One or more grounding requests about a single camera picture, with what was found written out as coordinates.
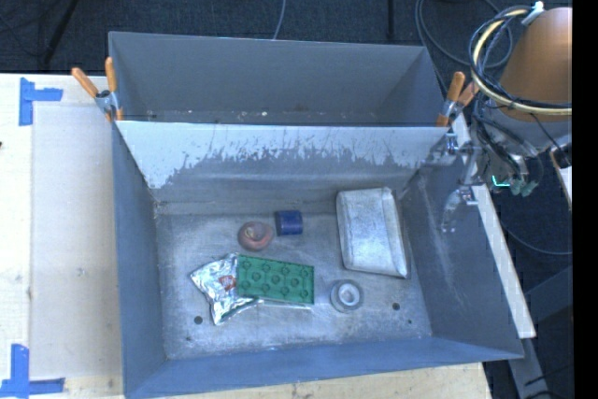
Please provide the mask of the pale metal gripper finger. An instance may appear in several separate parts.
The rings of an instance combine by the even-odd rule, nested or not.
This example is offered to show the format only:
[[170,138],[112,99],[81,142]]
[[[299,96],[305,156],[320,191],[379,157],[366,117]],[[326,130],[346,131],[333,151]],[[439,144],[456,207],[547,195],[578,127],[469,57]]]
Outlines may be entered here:
[[458,142],[450,138],[441,138],[421,161],[423,166],[450,166],[459,155]]
[[462,217],[477,206],[477,199],[471,186],[460,186],[448,195],[443,208],[440,230],[455,233]]

